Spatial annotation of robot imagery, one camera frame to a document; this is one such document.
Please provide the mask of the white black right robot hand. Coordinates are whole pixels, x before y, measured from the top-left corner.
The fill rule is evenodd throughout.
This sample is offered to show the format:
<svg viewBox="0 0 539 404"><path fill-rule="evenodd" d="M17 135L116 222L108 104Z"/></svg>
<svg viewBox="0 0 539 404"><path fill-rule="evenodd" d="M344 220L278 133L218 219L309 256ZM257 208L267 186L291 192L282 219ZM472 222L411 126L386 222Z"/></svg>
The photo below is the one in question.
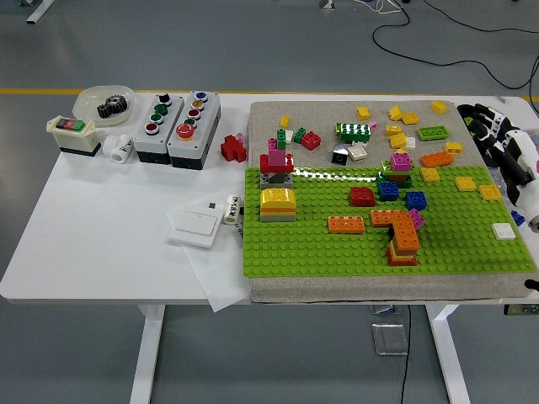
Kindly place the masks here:
<svg viewBox="0 0 539 404"><path fill-rule="evenodd" d="M528 226L538 231L538 152L529 135L499 111L472 106L467 125L479 150L499 168L511 203L525 213Z"/></svg>

